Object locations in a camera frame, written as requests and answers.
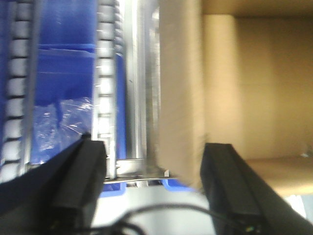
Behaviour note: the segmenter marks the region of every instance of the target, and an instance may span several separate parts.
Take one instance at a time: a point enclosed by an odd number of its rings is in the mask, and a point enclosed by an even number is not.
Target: blue plastic bin
[[[39,50],[37,81],[35,91],[34,133],[32,141],[31,163],[40,164],[58,154],[67,145],[80,138],[77,128],[84,132],[91,132],[92,110],[82,107],[67,106],[69,114],[73,114],[71,123],[75,128],[60,129],[64,121],[62,102],[65,100],[92,100],[93,68],[95,54],[87,51],[75,50]],[[37,113],[40,108],[47,108],[45,112]],[[46,149],[38,143],[43,138],[50,145]]]
[[[126,183],[105,184],[100,197],[113,197],[123,195],[126,191]]]
[[[172,192],[178,192],[178,191],[190,191],[193,192],[195,191],[193,188],[190,188],[184,184],[182,184],[181,182],[179,182],[178,180],[175,179],[170,179],[170,180],[162,180],[162,184],[164,185],[164,187]]]
[[[96,0],[44,0],[40,49],[94,52],[97,26]]]

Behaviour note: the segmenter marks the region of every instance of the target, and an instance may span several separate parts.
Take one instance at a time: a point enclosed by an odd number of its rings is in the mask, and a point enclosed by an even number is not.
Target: cardboard box
[[[161,0],[159,165],[200,188],[204,143],[231,143],[279,194],[313,193],[310,16],[308,0]]]

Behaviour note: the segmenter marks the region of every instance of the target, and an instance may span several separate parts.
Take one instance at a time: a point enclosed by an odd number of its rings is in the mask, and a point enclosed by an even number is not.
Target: plastic bag
[[[35,106],[31,162],[42,164],[91,132],[89,98],[68,99],[60,105]]]
[[[60,133],[62,137],[61,149],[79,140],[82,134],[91,133],[92,104],[90,99],[69,99],[61,101],[62,121]]]

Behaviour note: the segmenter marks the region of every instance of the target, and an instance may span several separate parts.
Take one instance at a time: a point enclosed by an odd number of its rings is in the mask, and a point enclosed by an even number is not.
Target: white roller
[[[113,57],[114,45],[112,41],[98,41],[97,42],[97,54],[99,57]]]
[[[114,14],[115,21],[122,21],[122,16],[119,13]]]
[[[114,6],[114,0],[98,0],[99,5]]]
[[[99,23],[98,24],[98,38],[100,40],[114,39],[114,24],[113,23]]]
[[[115,43],[119,45],[124,45],[124,40],[121,37],[115,37]]]
[[[12,78],[8,80],[8,95],[24,95],[25,94],[25,78]]]
[[[110,118],[109,117],[100,117],[98,122],[98,133],[107,134],[110,132]]]
[[[30,22],[17,21],[14,24],[14,37],[29,38],[30,37]]]
[[[101,114],[108,114],[111,112],[111,97],[100,97],[99,102],[99,113]]]
[[[27,56],[28,55],[27,39],[18,39],[12,41],[12,55],[13,56]]]
[[[122,29],[122,22],[120,22],[120,21],[115,21],[115,28]]]
[[[123,53],[124,53],[123,46],[121,46],[121,45],[115,45],[115,51],[116,51],[117,53],[123,54]]]
[[[99,6],[98,7],[98,20],[99,22],[114,22],[114,7],[113,6]]]
[[[0,182],[13,180],[18,175],[18,169],[18,163],[5,164],[0,170]]]
[[[27,75],[27,59],[13,59],[11,60],[11,75],[12,76],[26,76]]]
[[[4,137],[6,138],[19,138],[22,136],[22,120],[8,120],[4,124]]]
[[[123,37],[123,31],[119,28],[115,29],[115,36],[116,37]]]
[[[9,99],[6,102],[6,116],[20,117],[23,116],[23,98]]]
[[[111,78],[101,78],[100,81],[100,94],[112,94],[113,84]]]
[[[98,72],[102,76],[114,75],[114,62],[113,59],[99,59]]]
[[[14,161],[20,159],[21,142],[8,141],[2,147],[2,157],[6,161]]]
[[[31,20],[32,4],[30,3],[19,3],[17,6],[17,19],[20,21]]]

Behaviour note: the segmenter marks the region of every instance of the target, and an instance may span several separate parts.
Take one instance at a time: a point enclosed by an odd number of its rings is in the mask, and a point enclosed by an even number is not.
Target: wire
[[[243,230],[242,226],[239,223],[236,223],[233,220],[227,219],[226,217],[222,216],[219,213],[216,213],[214,211],[210,211],[198,206],[194,205],[189,205],[189,204],[158,204],[158,205],[152,205],[152,206],[147,206],[147,207],[142,207],[130,212],[127,212],[124,214],[118,221],[127,221],[131,217],[142,214],[145,212],[151,212],[151,211],[159,211],[159,210],[168,210],[168,209],[175,209],[175,210],[194,210],[198,212],[202,212],[204,214],[207,214],[215,219],[218,219],[219,221],[224,222],[225,224],[231,226],[234,229],[237,229],[238,231],[242,232],[243,234],[247,234],[245,230]]]
[[[123,232],[123,230],[130,229],[136,232],[137,235],[146,235],[145,232],[139,226],[129,223],[128,220],[131,219],[133,216],[136,216],[142,213],[160,211],[160,210],[168,210],[168,209],[193,210],[193,211],[201,212],[221,222],[224,222],[230,227],[240,231],[242,234],[245,234],[245,235],[249,234],[248,233],[249,231],[245,231],[242,225],[240,225],[239,223],[236,223],[235,221],[231,219],[228,219],[222,216],[219,213],[216,213],[214,211],[210,211],[210,210],[198,207],[198,206],[188,205],[188,204],[158,204],[158,205],[142,207],[142,208],[135,209],[135,210],[125,213],[119,220],[117,220],[111,226],[102,226],[102,227],[96,227],[96,228],[81,228],[81,229],[75,229],[75,230],[68,230],[67,232],[70,232],[70,234],[78,234],[78,233],[83,233],[83,232],[97,232],[96,234],[98,235],[126,235]]]

